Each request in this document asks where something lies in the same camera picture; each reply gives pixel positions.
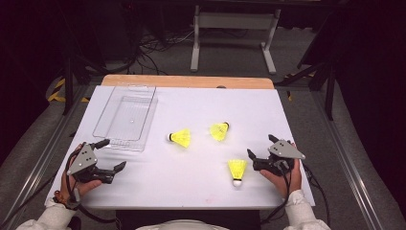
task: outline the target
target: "metal frame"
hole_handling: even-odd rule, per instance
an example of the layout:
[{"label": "metal frame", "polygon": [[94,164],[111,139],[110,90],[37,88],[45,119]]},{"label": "metal frame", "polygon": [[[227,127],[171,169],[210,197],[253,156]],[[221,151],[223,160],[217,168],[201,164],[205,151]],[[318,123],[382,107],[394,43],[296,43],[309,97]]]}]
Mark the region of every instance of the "metal frame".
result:
[{"label": "metal frame", "polygon": [[251,14],[251,13],[217,13],[200,12],[200,7],[195,6],[194,10],[194,44],[192,50],[191,71],[197,72],[200,53],[200,28],[225,28],[225,29],[250,29],[267,30],[267,39],[260,44],[266,67],[271,75],[275,75],[277,70],[269,52],[281,10],[275,10],[274,14]]}]

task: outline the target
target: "transparent plastic box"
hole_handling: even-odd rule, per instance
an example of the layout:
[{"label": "transparent plastic box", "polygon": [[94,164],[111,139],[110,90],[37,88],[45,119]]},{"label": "transparent plastic box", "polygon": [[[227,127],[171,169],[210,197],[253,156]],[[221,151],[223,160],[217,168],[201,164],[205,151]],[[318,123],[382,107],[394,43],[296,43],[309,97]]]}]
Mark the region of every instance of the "transparent plastic box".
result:
[{"label": "transparent plastic box", "polygon": [[110,139],[106,146],[143,151],[158,99],[155,86],[115,86],[93,136]]}]

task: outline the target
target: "hand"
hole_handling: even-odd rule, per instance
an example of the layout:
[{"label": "hand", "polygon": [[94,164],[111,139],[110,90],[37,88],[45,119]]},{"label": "hand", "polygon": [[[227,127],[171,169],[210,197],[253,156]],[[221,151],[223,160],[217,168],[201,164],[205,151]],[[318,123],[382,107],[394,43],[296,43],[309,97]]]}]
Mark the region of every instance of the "hand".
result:
[{"label": "hand", "polygon": [[[80,150],[80,149],[81,149],[81,145],[78,145],[75,150]],[[63,172],[61,179],[62,179],[62,181],[61,181],[62,183],[60,184],[60,193],[62,194],[62,197],[65,200],[68,200],[70,195],[69,195],[68,187],[66,185],[66,171]],[[100,180],[92,180],[87,183],[76,182],[75,178],[72,175],[69,175],[69,185],[72,190],[74,189],[75,183],[76,183],[76,188],[78,188],[78,190],[79,190],[80,197],[84,197],[88,192],[99,187],[102,184],[102,182]]]},{"label": "hand", "polygon": [[262,174],[265,178],[271,181],[275,187],[277,187],[278,192],[282,195],[283,198],[290,195],[292,192],[296,190],[300,190],[302,188],[302,174],[300,170],[301,164],[299,159],[295,159],[295,164],[290,173],[286,174],[287,181],[290,181],[290,188],[289,194],[287,193],[286,183],[284,181],[283,176],[277,176],[267,170],[261,170],[260,174]]}]

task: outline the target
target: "yellow shuttlecock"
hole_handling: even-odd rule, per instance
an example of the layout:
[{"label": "yellow shuttlecock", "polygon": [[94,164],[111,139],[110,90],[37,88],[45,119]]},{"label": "yellow shuttlecock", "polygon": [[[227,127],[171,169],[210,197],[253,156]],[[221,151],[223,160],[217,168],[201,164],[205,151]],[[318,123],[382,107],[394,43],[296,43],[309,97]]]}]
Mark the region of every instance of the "yellow shuttlecock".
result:
[{"label": "yellow shuttlecock", "polygon": [[222,141],[226,137],[227,130],[230,127],[228,123],[214,124],[210,127],[210,134],[217,141]]},{"label": "yellow shuttlecock", "polygon": [[233,185],[238,187],[241,185],[241,179],[244,175],[247,162],[245,160],[229,160],[228,165],[231,175],[233,176]]},{"label": "yellow shuttlecock", "polygon": [[174,143],[177,143],[185,148],[189,146],[191,142],[191,132],[185,128],[177,132],[170,133],[168,139]]}]

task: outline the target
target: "white tabletop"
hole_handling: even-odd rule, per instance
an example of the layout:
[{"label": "white tabletop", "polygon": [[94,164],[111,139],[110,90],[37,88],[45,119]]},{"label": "white tabletop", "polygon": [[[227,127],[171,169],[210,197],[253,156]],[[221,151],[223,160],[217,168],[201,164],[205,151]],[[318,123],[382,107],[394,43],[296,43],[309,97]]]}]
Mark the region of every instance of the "white tabletop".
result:
[{"label": "white tabletop", "polygon": [[[114,87],[98,86],[67,155],[58,172],[60,178],[68,155],[82,143],[94,143],[98,119]],[[247,149],[266,158],[273,143],[268,134],[293,137],[276,90],[157,87],[158,104],[142,152],[96,149],[100,169],[112,170],[126,161],[112,184],[90,192],[82,204],[99,209],[267,209],[282,203],[275,187],[252,168]],[[217,142],[210,125],[227,122],[224,141]],[[169,133],[189,128],[192,140],[187,149],[166,140]],[[242,185],[233,186],[227,161],[245,159]],[[314,205],[306,177],[303,190]],[[59,190],[56,180],[49,192]]]}]

